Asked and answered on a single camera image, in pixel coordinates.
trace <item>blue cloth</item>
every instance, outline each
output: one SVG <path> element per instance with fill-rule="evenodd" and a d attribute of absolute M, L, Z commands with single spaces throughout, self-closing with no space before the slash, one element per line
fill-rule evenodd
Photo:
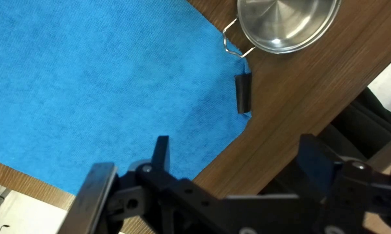
<path fill-rule="evenodd" d="M 0 163 L 77 192 L 165 134 L 172 173 L 194 178 L 248 122 L 246 66 L 185 0 L 0 1 Z"/>

